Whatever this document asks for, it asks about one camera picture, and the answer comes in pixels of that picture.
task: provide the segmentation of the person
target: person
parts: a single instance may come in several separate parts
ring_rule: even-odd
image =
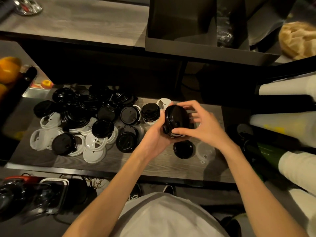
[[[169,144],[192,136],[224,155],[257,237],[307,237],[259,179],[215,116],[195,100],[177,105],[194,110],[191,119],[200,125],[196,129],[175,128],[173,133],[187,137],[170,138],[162,132],[165,115],[160,110],[157,123],[147,131],[122,169],[63,236],[229,236],[214,217],[189,200],[157,192],[127,201],[148,163]]]

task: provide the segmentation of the black cable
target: black cable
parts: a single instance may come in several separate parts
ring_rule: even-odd
[[[196,89],[193,89],[193,88],[191,88],[191,87],[188,87],[187,85],[185,85],[185,84],[183,84],[183,83],[181,83],[181,85],[183,85],[185,88],[187,88],[187,89],[189,89],[189,90],[191,90],[191,91],[201,92],[200,90],[196,90]]]
[[[67,223],[65,221],[57,219],[57,214],[53,215],[53,218],[54,218],[55,221],[57,221],[59,223],[62,223],[62,224],[65,224],[65,225],[71,225],[71,223]]]

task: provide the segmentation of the black shoe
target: black shoe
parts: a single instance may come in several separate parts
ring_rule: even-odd
[[[174,195],[174,190],[173,190],[173,187],[171,185],[166,185],[166,187],[164,188],[163,192],[171,194],[171,195]]]
[[[136,184],[130,194],[130,200],[137,199],[142,195],[142,189],[139,184]]]

